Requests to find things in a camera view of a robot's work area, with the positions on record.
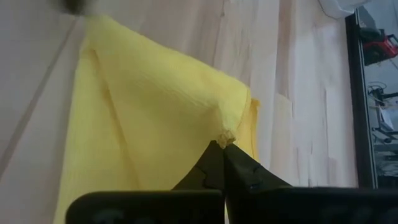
white object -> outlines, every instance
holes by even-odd
[[[355,9],[371,0],[319,0],[326,15],[335,19],[347,17],[355,12]]]
[[[394,125],[392,124],[391,113],[388,110],[380,108],[380,114],[382,118],[382,124],[388,131],[394,130]]]

black frame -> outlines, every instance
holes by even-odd
[[[359,13],[346,18],[346,33],[351,80],[351,97],[354,115],[354,141],[358,185],[377,188],[371,129],[368,119],[368,102],[364,80],[364,60],[361,39],[359,38]]]

yellow cloth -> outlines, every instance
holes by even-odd
[[[88,192],[172,189],[211,140],[256,159],[244,84],[106,16],[87,20],[54,223]]]

wooden floor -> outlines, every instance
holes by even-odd
[[[250,86],[264,167],[292,185],[357,185],[345,22],[316,0],[98,1]],[[0,223],[51,223],[84,18],[46,0],[0,10]]]

textured fabric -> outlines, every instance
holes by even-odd
[[[256,159],[244,84],[106,16],[87,20],[54,223],[88,192],[173,188],[211,140]]]

